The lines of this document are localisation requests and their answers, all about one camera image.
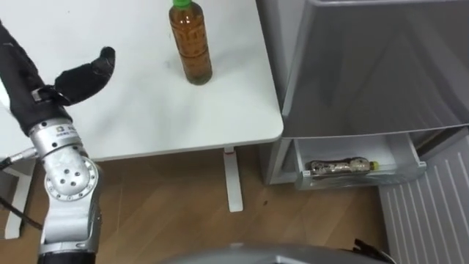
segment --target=green bottle cap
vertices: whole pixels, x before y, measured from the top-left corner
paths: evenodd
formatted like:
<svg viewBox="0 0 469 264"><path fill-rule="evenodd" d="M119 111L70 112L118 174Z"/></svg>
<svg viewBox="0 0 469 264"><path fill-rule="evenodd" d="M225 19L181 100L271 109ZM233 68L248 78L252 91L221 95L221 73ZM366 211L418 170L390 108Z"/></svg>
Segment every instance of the green bottle cap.
<svg viewBox="0 0 469 264"><path fill-rule="evenodd" d="M175 7L187 7L191 2L192 0L173 0L173 5Z"/></svg>

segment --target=table leg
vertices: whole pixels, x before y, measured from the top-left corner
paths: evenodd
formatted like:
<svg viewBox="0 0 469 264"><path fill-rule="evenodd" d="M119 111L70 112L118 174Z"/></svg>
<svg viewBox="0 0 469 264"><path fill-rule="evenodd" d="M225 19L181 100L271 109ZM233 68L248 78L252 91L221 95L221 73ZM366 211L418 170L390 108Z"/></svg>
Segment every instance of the table leg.
<svg viewBox="0 0 469 264"><path fill-rule="evenodd" d="M240 212L243 210L243 197L241 196L240 173L237 168L236 151L233 147L225 147L224 163L229 211L232 213Z"/></svg>

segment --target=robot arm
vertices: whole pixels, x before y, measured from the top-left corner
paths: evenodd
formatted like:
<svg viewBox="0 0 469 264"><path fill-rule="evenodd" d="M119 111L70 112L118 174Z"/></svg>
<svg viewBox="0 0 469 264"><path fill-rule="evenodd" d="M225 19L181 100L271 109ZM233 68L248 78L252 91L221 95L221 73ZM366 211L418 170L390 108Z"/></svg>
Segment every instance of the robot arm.
<svg viewBox="0 0 469 264"><path fill-rule="evenodd" d="M100 234L100 170L89 158L64 106L99 92L114 72L106 47L91 63L45 85L0 21L0 100L28 136L45 169L49 210L38 263L94 263Z"/></svg>

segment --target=refrigerator door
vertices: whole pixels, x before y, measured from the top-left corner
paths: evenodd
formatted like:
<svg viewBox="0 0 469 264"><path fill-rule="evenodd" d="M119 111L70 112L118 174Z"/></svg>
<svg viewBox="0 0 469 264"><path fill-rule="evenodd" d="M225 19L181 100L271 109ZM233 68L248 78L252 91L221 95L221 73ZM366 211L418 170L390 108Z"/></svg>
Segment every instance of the refrigerator door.
<svg viewBox="0 0 469 264"><path fill-rule="evenodd" d="M421 157L423 177L381 186L391 256L401 264L469 263L469 133Z"/></svg>
<svg viewBox="0 0 469 264"><path fill-rule="evenodd" d="M307 1L284 137L468 124L468 17L469 1Z"/></svg>

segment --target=bottle label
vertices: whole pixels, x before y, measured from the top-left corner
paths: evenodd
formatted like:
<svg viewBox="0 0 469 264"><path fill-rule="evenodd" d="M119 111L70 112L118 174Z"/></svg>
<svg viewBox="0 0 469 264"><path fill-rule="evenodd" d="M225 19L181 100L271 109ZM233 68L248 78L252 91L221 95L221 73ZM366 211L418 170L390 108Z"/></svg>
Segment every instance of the bottle label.
<svg viewBox="0 0 469 264"><path fill-rule="evenodd" d="M192 29L181 29L172 25L179 53L185 57L196 57L207 52L207 34L204 23Z"/></svg>

